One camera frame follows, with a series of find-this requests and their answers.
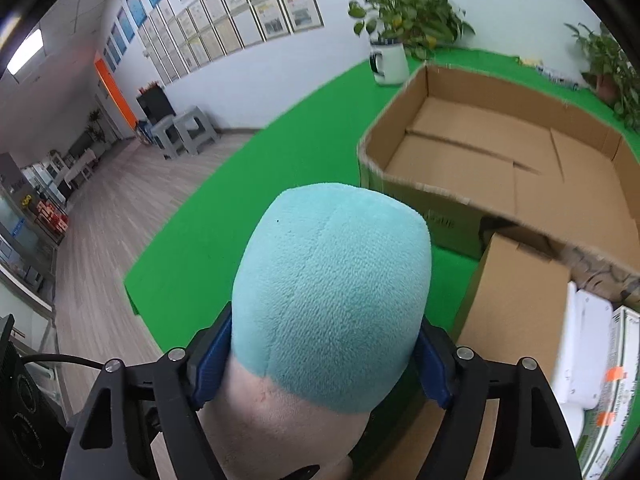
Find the small brown cardboard insert box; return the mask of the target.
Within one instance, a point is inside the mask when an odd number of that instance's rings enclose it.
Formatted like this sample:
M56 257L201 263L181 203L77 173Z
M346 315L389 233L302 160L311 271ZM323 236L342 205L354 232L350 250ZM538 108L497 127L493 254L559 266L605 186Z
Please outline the small brown cardboard insert box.
M569 281L561 263L496 234L454 319L452 338L486 360L514 364L531 356L551 380ZM443 417L435 402L416 401L366 477L416 478Z

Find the pastel plush caterpillar toy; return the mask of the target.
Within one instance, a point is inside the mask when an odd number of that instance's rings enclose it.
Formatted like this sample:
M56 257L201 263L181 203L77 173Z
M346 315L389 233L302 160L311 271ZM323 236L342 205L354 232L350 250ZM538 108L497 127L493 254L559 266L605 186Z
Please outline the pastel plush caterpillar toy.
M230 479L345 479L350 452L413 352L432 270L423 218L339 183L282 192L231 294L231 348L205 410Z

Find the green white product box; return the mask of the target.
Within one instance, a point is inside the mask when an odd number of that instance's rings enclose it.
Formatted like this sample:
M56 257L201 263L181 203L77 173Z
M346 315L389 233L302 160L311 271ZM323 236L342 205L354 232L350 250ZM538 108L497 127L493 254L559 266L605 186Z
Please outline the green white product box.
M639 313L620 307L613 313L612 344L600 400L586 411L585 426L576 446L584 479L601 479L611 469L634 405L639 373Z

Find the white flat rectangular device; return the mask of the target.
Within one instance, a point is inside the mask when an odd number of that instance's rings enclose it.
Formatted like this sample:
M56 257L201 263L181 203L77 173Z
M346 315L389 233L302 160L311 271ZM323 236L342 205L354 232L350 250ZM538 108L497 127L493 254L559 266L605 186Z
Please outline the white flat rectangular device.
M597 407L611 344L612 304L567 285L563 327L551 388L573 444L585 427L586 411Z

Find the large open cardboard box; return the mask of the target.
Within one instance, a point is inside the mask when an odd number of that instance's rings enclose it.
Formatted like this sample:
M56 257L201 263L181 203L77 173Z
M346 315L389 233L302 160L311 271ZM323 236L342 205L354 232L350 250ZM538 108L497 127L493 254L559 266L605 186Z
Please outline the large open cardboard box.
M639 162L581 107L472 70L423 66L358 146L360 182L409 205L472 258L502 235L581 288L639 303Z

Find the grey plastic stool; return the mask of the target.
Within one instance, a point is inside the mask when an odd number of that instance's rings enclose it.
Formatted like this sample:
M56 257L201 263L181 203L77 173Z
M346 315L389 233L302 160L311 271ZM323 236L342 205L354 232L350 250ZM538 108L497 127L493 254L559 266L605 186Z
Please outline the grey plastic stool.
M184 151L180 133L175 126L174 115L168 115L157 122L152 127L151 133L164 159L175 159Z
M186 151L196 156L207 142L219 140L219 134L208 117L197 106L191 107L174 118L174 126Z

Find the black cabinet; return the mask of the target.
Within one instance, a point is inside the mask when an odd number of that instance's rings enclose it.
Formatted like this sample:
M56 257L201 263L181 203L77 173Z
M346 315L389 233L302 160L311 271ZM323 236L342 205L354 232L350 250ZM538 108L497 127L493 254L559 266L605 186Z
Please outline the black cabinet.
M151 84L148 88L141 89L137 95L137 102L152 125L176 114L164 89L158 84Z

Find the colourful tissue packet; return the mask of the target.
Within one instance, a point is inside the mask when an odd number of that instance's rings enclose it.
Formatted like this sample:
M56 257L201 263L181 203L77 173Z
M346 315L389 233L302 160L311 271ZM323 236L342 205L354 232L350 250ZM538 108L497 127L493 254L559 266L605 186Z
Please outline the colourful tissue packet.
M552 70L552 68L549 68L547 66L537 65L536 71L538 74L541 74L541 76L546 77L551 82L553 82L554 84L558 84L561 87L570 90L579 90L580 88L582 88L582 85L578 81L558 72L557 70Z

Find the small potted plant brown pot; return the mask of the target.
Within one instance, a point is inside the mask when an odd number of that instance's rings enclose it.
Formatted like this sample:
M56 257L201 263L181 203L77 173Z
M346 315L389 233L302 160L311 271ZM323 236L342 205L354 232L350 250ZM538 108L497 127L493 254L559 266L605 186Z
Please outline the small potted plant brown pot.
M639 131L639 73L605 24L599 30L565 23L589 63L582 74L597 97L614 110L625 126Z

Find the yellow small item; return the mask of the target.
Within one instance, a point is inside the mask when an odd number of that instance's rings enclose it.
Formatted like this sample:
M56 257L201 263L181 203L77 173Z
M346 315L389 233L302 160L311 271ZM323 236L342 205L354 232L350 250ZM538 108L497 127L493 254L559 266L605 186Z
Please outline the yellow small item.
M528 67L537 67L541 66L541 60L534 60L533 58L518 58L518 64Z

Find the large leafy potted plant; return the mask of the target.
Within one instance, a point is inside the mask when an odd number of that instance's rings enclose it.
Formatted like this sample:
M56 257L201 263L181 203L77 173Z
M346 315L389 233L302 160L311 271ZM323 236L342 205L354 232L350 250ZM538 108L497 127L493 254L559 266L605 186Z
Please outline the large leafy potted plant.
M419 61L475 34L465 12L450 0L349 0L347 13L356 36L367 35L372 46L401 44Z

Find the framed certificates on wall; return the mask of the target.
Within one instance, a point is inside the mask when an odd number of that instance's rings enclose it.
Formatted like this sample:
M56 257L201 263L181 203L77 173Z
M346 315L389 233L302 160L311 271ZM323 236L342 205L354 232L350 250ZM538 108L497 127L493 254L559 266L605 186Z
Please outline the framed certificates on wall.
M119 0L100 58L115 73L140 44L154 84L171 84L263 42L321 28L317 0Z

